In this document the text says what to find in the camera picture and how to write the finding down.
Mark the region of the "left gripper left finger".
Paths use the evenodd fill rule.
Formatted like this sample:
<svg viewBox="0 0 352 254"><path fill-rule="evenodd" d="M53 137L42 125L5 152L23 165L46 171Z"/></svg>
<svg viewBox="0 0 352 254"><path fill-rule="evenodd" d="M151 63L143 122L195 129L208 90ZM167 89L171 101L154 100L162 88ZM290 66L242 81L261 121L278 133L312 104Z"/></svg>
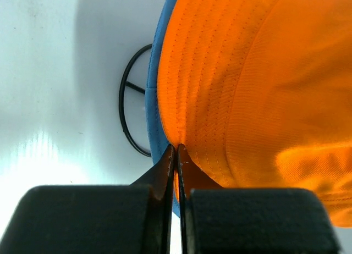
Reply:
<svg viewBox="0 0 352 254"><path fill-rule="evenodd" d="M19 201L1 253L169 253L175 149L130 185L42 185Z"/></svg>

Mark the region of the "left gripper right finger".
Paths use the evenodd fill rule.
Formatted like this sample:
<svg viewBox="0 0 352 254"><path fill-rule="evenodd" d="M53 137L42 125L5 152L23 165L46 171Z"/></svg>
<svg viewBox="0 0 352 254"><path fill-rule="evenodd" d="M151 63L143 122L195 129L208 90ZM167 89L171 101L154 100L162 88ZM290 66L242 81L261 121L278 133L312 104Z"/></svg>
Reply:
<svg viewBox="0 0 352 254"><path fill-rule="evenodd" d="M305 189L225 189L180 145L184 253L340 253L327 212Z"/></svg>

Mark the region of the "blue bucket hat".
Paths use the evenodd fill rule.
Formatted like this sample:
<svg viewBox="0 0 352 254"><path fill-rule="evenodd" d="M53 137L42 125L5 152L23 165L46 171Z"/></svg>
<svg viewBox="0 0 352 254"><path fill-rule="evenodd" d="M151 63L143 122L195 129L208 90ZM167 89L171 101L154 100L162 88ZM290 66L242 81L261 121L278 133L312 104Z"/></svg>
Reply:
<svg viewBox="0 0 352 254"><path fill-rule="evenodd" d="M148 66L145 108L148 140L153 164L156 164L161 159L169 145L160 119L157 97L157 77L163 40L176 2L177 0L165 1L154 35Z"/></svg>

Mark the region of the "black wire hat stand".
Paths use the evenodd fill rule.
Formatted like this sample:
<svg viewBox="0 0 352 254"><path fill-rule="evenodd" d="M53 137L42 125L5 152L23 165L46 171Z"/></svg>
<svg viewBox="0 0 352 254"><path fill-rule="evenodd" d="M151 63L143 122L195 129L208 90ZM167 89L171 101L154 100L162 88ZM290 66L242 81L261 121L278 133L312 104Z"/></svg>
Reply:
<svg viewBox="0 0 352 254"><path fill-rule="evenodd" d="M146 136L144 82L151 47L151 44L143 46L128 60L118 90L118 114L122 132L129 145L148 158L151 157L151 151Z"/></svg>

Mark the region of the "orange bucket hat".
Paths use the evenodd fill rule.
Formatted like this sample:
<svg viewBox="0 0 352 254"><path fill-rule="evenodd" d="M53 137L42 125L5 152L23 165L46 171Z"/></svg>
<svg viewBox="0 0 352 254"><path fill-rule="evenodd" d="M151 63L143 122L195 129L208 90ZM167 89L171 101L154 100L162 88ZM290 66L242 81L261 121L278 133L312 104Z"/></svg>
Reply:
<svg viewBox="0 0 352 254"><path fill-rule="evenodd" d="M220 186L308 189L351 227L351 0L177 0L157 96Z"/></svg>

